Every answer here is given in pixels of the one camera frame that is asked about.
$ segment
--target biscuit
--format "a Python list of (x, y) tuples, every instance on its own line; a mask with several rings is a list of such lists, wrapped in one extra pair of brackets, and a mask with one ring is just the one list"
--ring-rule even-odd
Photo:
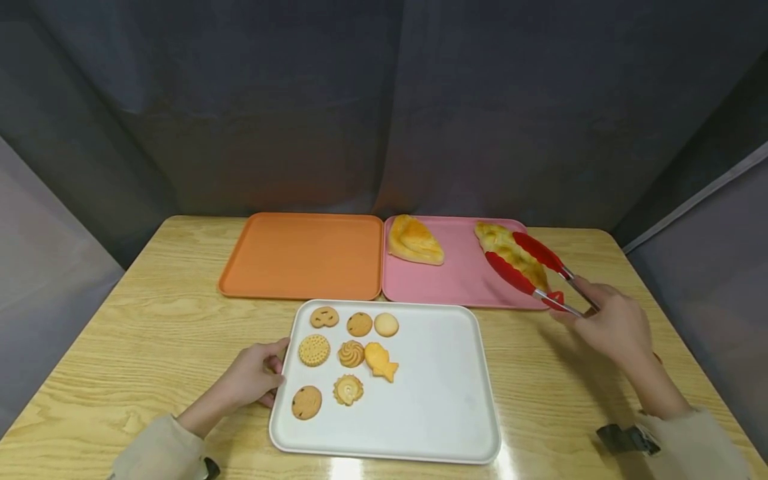
[(350, 369), (355, 368), (366, 358), (362, 345), (355, 340), (344, 342), (339, 349), (339, 362)]
[(373, 321), (373, 328), (381, 336), (392, 336), (397, 333), (400, 324), (391, 313), (380, 313), (376, 315), (376, 320)]
[(331, 353), (331, 345), (322, 335), (310, 335), (299, 344), (299, 358), (306, 366), (322, 365)]
[(371, 331), (373, 320), (368, 313), (358, 312), (346, 322), (346, 331), (351, 336), (366, 336)]
[(362, 397), (362, 383), (354, 375), (344, 375), (333, 384), (333, 396), (341, 405), (351, 406)]
[(382, 376), (389, 383), (395, 381), (399, 363), (389, 361), (389, 352), (380, 343), (371, 342), (366, 345), (366, 363), (373, 371), (373, 376)]
[(335, 326), (339, 322), (339, 314), (329, 306), (321, 306), (310, 315), (310, 323), (316, 329), (322, 326)]
[(293, 396), (291, 411), (299, 420), (309, 420), (320, 411), (323, 404), (323, 394), (313, 386), (303, 386)]

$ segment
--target small round cookie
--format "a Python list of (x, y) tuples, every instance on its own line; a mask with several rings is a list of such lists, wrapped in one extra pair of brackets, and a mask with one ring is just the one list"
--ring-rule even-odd
[(310, 335), (299, 344), (299, 359), (306, 366), (322, 365), (330, 353), (331, 345), (322, 335)]
[(316, 329), (323, 326), (335, 326), (339, 322), (339, 313), (329, 306), (321, 306), (310, 315), (310, 323)]
[(309, 420), (320, 411), (323, 404), (323, 394), (310, 385), (303, 386), (293, 396), (291, 411), (299, 420)]
[(366, 351), (362, 344), (355, 340), (344, 342), (339, 349), (339, 362), (350, 369), (355, 368), (366, 359)]
[(351, 336), (366, 336), (371, 331), (373, 320), (368, 313), (358, 312), (346, 322), (346, 331)]
[(333, 384), (333, 396), (340, 405), (351, 406), (362, 397), (362, 383), (354, 375), (344, 375)]
[(400, 324), (391, 313), (380, 313), (373, 321), (373, 328), (381, 336), (392, 336), (400, 329)]

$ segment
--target hand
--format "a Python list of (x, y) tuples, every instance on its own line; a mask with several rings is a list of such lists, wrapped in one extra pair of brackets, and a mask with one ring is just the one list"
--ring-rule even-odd
[(287, 338), (242, 349), (230, 368), (177, 417), (179, 425), (204, 439), (222, 418), (242, 406), (259, 402), (272, 408), (274, 391), (284, 380), (278, 355), (286, 347)]
[(550, 310), (558, 322), (573, 329), (592, 348), (606, 355), (619, 368), (653, 359), (648, 318), (637, 301), (610, 285), (575, 279), (579, 288), (600, 307), (587, 311), (584, 318), (568, 312)]
[(612, 286), (589, 283), (580, 276), (575, 282), (600, 312), (590, 309), (580, 318), (551, 310), (552, 317), (616, 363), (648, 415), (666, 420), (690, 413), (690, 404), (654, 355), (650, 325), (640, 305)]
[(232, 410), (259, 402), (272, 408), (275, 389), (282, 385), (283, 360), (278, 356), (288, 347), (288, 339), (275, 343), (254, 343), (242, 349), (226, 372), (210, 390)]

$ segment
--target orange tray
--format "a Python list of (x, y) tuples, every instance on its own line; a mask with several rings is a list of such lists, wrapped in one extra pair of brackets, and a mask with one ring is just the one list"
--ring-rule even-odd
[(372, 300), (384, 224), (373, 215), (252, 215), (219, 279), (225, 296)]

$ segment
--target beige sleeve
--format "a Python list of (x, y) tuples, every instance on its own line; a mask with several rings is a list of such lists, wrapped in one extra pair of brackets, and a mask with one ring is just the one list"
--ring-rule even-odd
[(661, 447), (647, 457), (657, 480), (744, 480), (750, 470), (712, 415), (702, 408), (673, 420), (640, 415), (637, 424), (645, 428)]
[(171, 415), (154, 420), (114, 460), (110, 480), (203, 480), (203, 440)]

